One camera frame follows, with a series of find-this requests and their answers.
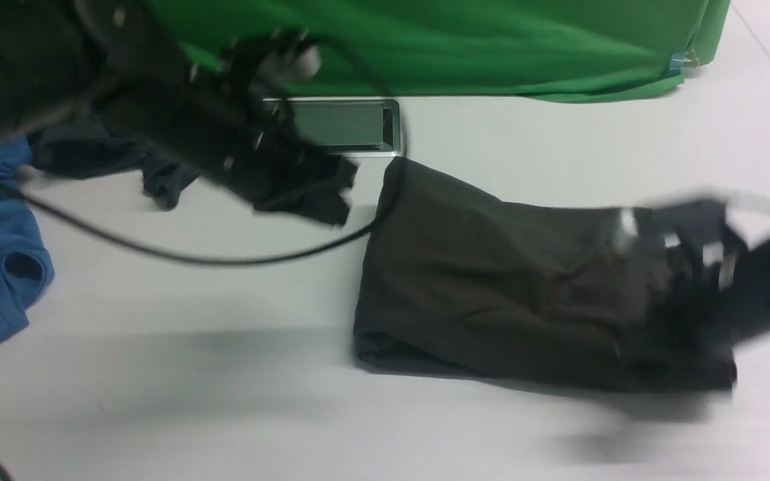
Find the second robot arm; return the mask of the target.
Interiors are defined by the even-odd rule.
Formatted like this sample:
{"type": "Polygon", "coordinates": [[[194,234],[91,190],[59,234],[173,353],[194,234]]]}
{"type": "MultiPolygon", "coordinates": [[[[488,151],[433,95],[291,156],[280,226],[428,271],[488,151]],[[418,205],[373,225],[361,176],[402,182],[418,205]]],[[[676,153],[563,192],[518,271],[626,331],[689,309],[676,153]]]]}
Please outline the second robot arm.
{"type": "Polygon", "coordinates": [[[727,210],[727,201],[709,197],[621,210],[634,228],[629,251],[662,255],[670,274],[618,353],[663,362],[724,357],[770,333],[770,238],[749,247],[727,210]]]}

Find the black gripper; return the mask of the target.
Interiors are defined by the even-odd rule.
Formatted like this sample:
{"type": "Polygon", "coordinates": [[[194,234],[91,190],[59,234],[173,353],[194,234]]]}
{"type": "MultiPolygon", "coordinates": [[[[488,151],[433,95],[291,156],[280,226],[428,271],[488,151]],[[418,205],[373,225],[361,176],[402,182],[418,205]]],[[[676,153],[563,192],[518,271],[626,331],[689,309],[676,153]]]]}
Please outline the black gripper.
{"type": "Polygon", "coordinates": [[[103,54],[90,104],[104,121],[142,136],[235,194],[268,194],[253,209],[329,226],[348,221],[345,194],[358,165],[304,146],[265,82],[244,85],[199,67],[142,1],[80,1],[78,21],[103,54]]]}

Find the gray robot arm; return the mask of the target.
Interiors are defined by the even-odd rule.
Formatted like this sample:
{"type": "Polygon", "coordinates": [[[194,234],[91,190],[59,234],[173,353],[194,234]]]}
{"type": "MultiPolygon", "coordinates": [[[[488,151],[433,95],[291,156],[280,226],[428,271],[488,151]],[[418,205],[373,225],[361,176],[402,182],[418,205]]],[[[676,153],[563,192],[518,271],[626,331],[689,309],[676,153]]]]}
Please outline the gray robot arm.
{"type": "Polygon", "coordinates": [[[0,143],[91,110],[258,211],[343,225],[357,165],[297,131],[280,85],[317,71],[300,31],[190,61],[143,1],[0,1],[0,143]]]}

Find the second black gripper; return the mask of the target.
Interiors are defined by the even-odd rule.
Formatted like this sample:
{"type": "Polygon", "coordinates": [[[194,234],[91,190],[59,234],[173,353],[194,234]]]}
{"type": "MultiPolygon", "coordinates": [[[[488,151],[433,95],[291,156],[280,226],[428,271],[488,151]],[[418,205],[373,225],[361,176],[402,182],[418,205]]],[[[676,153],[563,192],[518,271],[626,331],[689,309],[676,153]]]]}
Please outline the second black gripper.
{"type": "Polygon", "coordinates": [[[734,263],[749,252],[727,223],[727,202],[687,198],[653,207],[618,210],[616,250],[621,255],[661,255],[670,270],[669,286],[653,302],[645,331],[666,351],[733,358],[733,340],[710,340],[716,325],[716,298],[733,280],[734,263]]]}

